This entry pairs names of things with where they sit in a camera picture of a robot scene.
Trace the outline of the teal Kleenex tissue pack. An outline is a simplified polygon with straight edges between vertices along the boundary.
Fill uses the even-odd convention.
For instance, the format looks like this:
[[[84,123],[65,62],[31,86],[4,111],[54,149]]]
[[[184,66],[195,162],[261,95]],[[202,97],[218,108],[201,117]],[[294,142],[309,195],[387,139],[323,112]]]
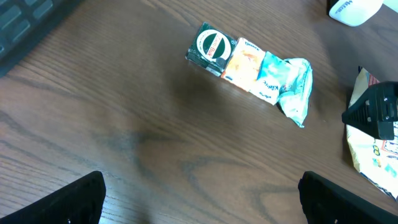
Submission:
[[[256,97],[275,105],[279,100],[282,86],[288,82],[293,66],[270,52],[266,52],[256,81],[249,92]]]

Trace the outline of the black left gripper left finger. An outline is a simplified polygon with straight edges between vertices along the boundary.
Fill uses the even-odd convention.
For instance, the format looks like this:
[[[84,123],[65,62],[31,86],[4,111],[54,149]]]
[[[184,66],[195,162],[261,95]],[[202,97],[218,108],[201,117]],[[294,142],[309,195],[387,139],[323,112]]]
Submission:
[[[1,224],[88,223],[101,218],[106,186],[100,171],[93,171],[52,194],[1,218]]]

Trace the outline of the yellow wet wipes pack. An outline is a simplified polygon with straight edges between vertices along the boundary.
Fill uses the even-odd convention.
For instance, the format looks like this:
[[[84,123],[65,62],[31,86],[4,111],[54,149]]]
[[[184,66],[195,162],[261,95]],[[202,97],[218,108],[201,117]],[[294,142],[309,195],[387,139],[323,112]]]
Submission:
[[[358,70],[348,108],[371,85],[381,83],[365,68],[359,67]],[[397,200],[397,121],[393,140],[375,139],[357,128],[345,126],[354,168],[387,196]]]

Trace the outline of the light green tissue pack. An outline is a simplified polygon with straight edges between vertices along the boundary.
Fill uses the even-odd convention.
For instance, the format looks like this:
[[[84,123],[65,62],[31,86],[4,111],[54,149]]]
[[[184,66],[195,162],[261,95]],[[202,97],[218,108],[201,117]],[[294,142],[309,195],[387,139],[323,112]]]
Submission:
[[[284,74],[278,103],[286,117],[304,128],[313,86],[313,69],[304,58],[287,58],[284,62],[288,70]]]

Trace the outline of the orange Kleenex tissue pack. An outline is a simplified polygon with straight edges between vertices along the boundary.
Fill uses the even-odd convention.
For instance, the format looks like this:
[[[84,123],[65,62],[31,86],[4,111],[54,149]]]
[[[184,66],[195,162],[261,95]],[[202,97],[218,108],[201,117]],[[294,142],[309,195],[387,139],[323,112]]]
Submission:
[[[249,91],[258,78],[265,54],[258,46],[240,37],[221,77]]]

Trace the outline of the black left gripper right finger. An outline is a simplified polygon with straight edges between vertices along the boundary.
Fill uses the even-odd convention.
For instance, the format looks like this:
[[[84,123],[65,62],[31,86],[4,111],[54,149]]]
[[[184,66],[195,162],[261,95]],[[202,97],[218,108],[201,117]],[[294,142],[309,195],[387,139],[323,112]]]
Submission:
[[[311,224],[397,224],[396,215],[312,171],[304,172],[298,189],[302,210]]]

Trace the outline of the green Zam-Buk box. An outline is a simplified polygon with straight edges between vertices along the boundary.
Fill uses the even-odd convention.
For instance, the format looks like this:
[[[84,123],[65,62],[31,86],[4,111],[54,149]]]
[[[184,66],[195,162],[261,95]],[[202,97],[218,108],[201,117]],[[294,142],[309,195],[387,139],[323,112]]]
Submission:
[[[237,40],[204,22],[185,58],[219,77],[225,70]]]

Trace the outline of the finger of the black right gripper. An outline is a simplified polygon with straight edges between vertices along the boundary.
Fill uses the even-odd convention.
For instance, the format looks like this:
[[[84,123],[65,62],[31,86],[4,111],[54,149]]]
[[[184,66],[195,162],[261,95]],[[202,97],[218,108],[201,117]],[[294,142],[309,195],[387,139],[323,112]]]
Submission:
[[[397,121],[397,82],[371,85],[342,114],[342,122],[380,140],[393,140]]]

